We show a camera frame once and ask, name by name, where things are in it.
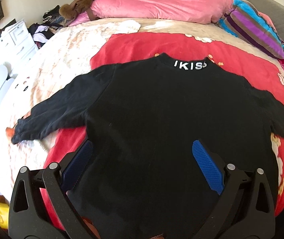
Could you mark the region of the beige patterned bedsheet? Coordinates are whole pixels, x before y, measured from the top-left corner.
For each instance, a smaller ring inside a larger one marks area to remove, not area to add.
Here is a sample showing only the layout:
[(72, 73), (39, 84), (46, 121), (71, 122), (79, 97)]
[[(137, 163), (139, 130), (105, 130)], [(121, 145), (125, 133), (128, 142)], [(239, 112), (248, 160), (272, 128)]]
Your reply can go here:
[(172, 20), (109, 18), (63, 28), (39, 49), (30, 67), (19, 74), (0, 98), (0, 195), (11, 198), (17, 172), (22, 166), (40, 168), (53, 147), (54, 134), (42, 141), (13, 145), (5, 129), (13, 126), (22, 113), (65, 87), (75, 76), (90, 71), (90, 59), (113, 34), (135, 31), (181, 33), (205, 45), (215, 41), (238, 48), (261, 59), (275, 75), (270, 79), (276, 90), (284, 92), (284, 71), (269, 56), (233, 37), (213, 24)]

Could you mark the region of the pink quilt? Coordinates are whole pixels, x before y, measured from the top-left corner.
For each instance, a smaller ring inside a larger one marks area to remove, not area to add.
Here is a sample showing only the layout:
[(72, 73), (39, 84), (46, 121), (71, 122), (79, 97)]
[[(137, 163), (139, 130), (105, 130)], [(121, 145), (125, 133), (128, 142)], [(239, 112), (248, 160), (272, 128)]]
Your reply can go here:
[(233, 0), (95, 0), (71, 26), (98, 18), (150, 18), (200, 24), (216, 23)]

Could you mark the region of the white drawer cabinet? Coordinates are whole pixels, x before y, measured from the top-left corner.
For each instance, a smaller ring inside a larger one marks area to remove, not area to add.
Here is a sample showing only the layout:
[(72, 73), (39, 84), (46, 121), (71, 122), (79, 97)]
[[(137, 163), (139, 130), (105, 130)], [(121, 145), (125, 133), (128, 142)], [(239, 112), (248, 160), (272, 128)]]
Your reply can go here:
[(24, 20), (6, 27), (0, 37), (0, 65), (8, 70), (8, 76), (16, 76), (27, 67), (38, 51)]

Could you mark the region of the striped plush pillow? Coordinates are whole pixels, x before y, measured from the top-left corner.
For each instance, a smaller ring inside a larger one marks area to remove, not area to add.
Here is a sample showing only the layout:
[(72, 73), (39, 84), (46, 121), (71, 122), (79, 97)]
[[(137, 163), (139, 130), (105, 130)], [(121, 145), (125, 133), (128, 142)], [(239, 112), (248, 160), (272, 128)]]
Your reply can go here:
[(231, 9), (224, 13), (217, 25), (268, 56), (284, 59), (284, 42), (250, 2), (233, 0)]

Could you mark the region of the pile of dark clothes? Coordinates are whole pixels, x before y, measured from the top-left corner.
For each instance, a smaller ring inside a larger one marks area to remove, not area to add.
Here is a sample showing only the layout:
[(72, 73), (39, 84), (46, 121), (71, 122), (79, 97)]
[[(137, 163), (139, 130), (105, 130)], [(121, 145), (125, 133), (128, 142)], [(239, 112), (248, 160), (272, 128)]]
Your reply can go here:
[(28, 32), (39, 49), (66, 25), (66, 20), (59, 14), (59, 10), (60, 6), (57, 5), (43, 14), (42, 23), (34, 23), (28, 28)]

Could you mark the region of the brown fur-trimmed coat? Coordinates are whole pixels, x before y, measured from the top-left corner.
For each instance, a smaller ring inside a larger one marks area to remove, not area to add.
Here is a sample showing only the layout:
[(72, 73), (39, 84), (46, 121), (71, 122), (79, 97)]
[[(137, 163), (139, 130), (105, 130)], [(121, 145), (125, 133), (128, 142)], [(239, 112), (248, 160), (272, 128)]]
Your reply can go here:
[(64, 4), (59, 9), (59, 14), (68, 21), (74, 21), (79, 14), (86, 12), (91, 21), (99, 18), (93, 14), (90, 8), (94, 0), (73, 0), (70, 4)]

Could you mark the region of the black KISS sweatshirt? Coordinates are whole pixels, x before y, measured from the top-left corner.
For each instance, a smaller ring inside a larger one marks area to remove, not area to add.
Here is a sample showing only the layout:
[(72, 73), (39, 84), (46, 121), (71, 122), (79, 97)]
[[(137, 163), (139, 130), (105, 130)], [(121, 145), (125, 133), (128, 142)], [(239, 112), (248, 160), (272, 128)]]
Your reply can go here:
[(102, 238), (191, 238), (218, 201), (192, 153), (201, 140), (227, 164), (265, 171), (273, 198), (284, 105), (208, 58), (167, 54), (75, 77), (19, 119), (12, 143), (85, 126), (93, 155), (69, 198)]

